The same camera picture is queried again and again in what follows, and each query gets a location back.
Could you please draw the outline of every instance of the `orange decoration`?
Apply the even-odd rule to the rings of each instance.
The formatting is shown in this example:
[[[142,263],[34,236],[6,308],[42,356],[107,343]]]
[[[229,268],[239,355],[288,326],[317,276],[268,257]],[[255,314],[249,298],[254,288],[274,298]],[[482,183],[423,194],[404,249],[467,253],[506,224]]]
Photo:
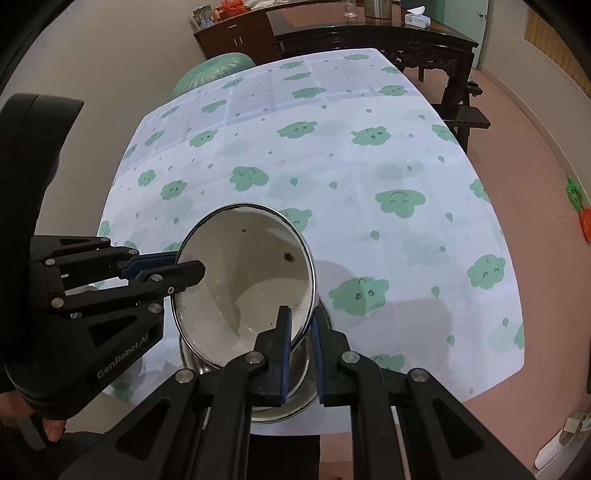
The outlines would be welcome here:
[[[591,242],[591,208],[584,208],[580,213],[581,227],[587,242]]]

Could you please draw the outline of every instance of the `green cushion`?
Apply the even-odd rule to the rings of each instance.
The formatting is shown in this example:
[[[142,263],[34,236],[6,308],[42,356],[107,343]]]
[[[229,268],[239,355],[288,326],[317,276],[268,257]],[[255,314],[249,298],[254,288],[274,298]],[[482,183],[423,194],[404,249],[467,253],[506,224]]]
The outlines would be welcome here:
[[[242,72],[255,66],[248,55],[243,53],[225,53],[206,60],[183,75],[173,89],[173,99],[218,80],[232,73]]]

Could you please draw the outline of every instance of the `red bag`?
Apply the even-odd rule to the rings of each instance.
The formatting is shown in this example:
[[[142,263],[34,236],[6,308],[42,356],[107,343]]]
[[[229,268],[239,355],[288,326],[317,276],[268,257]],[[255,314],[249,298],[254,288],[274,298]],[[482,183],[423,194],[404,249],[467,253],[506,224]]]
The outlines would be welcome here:
[[[222,7],[229,17],[246,13],[242,0],[222,0]]]
[[[581,220],[581,228],[583,229],[583,235],[587,239],[587,242],[591,242],[591,209],[583,209],[583,211],[579,215],[579,218]]]

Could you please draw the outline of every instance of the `blue gripper pad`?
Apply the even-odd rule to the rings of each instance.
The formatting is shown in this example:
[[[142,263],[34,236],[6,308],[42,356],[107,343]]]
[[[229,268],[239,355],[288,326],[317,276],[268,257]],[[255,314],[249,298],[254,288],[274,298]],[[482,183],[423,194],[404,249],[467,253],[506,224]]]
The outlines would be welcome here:
[[[321,404],[324,404],[324,358],[318,331],[316,311],[312,315],[312,350],[314,352],[314,371],[316,372],[316,391]]]

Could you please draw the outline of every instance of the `tissue box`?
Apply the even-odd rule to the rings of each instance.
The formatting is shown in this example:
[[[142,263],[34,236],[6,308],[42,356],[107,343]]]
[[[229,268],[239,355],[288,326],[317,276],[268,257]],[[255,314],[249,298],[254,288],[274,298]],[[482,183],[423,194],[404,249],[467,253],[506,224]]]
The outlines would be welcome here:
[[[406,14],[404,16],[404,23],[413,25],[414,27],[428,28],[431,26],[431,19],[425,15]]]

